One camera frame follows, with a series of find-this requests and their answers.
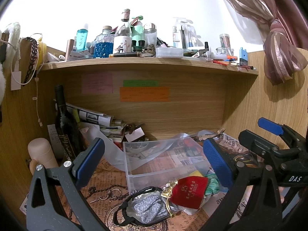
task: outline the pink sticky note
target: pink sticky note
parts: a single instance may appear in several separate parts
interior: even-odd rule
[[[112,94],[112,73],[84,74],[81,77],[81,85],[84,95]]]

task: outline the black strap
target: black strap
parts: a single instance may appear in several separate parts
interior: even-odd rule
[[[127,197],[125,199],[125,201],[121,204],[121,206],[119,206],[118,209],[113,214],[113,223],[115,225],[121,226],[121,227],[124,227],[124,226],[126,226],[128,224],[132,224],[132,225],[136,225],[136,226],[142,226],[142,227],[151,227],[151,226],[153,226],[153,225],[155,225],[157,223],[160,223],[162,220],[165,220],[165,219],[169,218],[169,216],[167,216],[167,217],[165,217],[163,219],[160,219],[158,221],[155,221],[153,223],[144,224],[144,223],[138,221],[136,218],[127,215],[126,208],[128,207],[128,202],[131,199],[134,199],[135,197],[137,197],[137,196],[139,196],[141,194],[152,193],[154,191],[162,192],[162,189],[159,188],[159,187],[146,187],[146,188],[136,192],[135,194],[132,194],[129,197]],[[122,223],[119,223],[119,221],[118,221],[118,212],[120,210],[122,210],[122,215],[123,215],[123,218],[124,218],[124,221]]]

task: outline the wine bottle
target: wine bottle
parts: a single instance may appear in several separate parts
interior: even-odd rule
[[[84,151],[81,133],[74,116],[67,110],[63,86],[56,86],[54,91],[58,107],[55,127],[67,157],[73,161]]]
[[[113,54],[131,52],[131,27],[129,25],[129,9],[122,12],[122,20],[113,41]]]

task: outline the red cloth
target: red cloth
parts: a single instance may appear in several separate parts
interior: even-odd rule
[[[199,209],[207,184],[207,177],[189,176],[179,179],[172,189],[170,201],[186,208]]]

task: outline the bottle label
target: bottle label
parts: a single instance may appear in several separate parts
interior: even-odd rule
[[[129,36],[116,36],[113,42],[113,54],[131,52],[131,38]]]
[[[68,155],[68,157],[72,160],[75,159],[76,154],[74,152],[72,145],[70,144],[70,140],[69,140],[68,136],[67,135],[58,135],[58,136],[59,136],[60,142],[61,142],[66,154]]]

